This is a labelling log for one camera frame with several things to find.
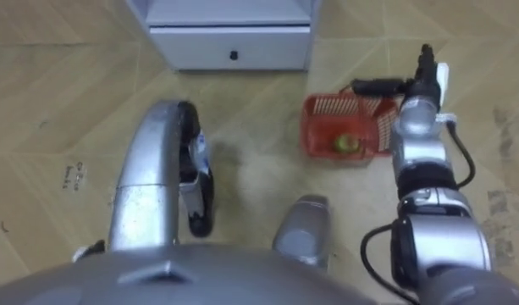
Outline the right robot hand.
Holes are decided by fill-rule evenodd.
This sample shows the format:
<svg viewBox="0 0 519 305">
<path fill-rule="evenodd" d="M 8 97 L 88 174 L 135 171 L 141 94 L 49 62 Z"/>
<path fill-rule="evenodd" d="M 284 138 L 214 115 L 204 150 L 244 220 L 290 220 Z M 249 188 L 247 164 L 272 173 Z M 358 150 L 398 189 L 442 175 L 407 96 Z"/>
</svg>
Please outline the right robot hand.
<svg viewBox="0 0 519 305">
<path fill-rule="evenodd" d="M 355 94 L 366 97 L 426 97 L 439 111 L 442 91 L 437 78 L 438 72 L 439 63 L 435 60 L 433 48 L 425 43 L 421 46 L 412 78 L 354 79 L 349 88 Z"/>
</svg>

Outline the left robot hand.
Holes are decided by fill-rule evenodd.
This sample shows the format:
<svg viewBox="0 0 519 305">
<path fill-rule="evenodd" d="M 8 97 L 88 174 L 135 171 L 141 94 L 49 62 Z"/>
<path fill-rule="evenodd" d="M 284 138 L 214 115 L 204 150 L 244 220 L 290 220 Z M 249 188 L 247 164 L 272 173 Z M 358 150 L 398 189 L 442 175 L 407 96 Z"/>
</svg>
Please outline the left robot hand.
<svg viewBox="0 0 519 305">
<path fill-rule="evenodd" d="M 98 240 L 91 245 L 79 247 L 72 257 L 72 262 L 76 263 L 82 258 L 86 258 L 91 255 L 103 254 L 105 252 L 106 242 L 104 240 Z"/>
</svg>

